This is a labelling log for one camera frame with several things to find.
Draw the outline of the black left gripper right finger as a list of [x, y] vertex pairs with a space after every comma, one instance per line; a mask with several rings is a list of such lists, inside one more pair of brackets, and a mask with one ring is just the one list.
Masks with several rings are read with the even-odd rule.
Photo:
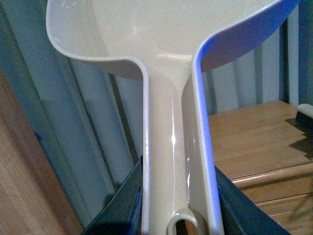
[[226, 235], [288, 235], [289, 232], [259, 209], [217, 167], [216, 179]]

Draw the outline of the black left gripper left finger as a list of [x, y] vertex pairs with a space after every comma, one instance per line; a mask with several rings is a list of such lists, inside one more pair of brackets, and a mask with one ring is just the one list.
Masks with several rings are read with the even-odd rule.
[[137, 235], [142, 208], [142, 159], [124, 180], [111, 201], [84, 229], [84, 235]]

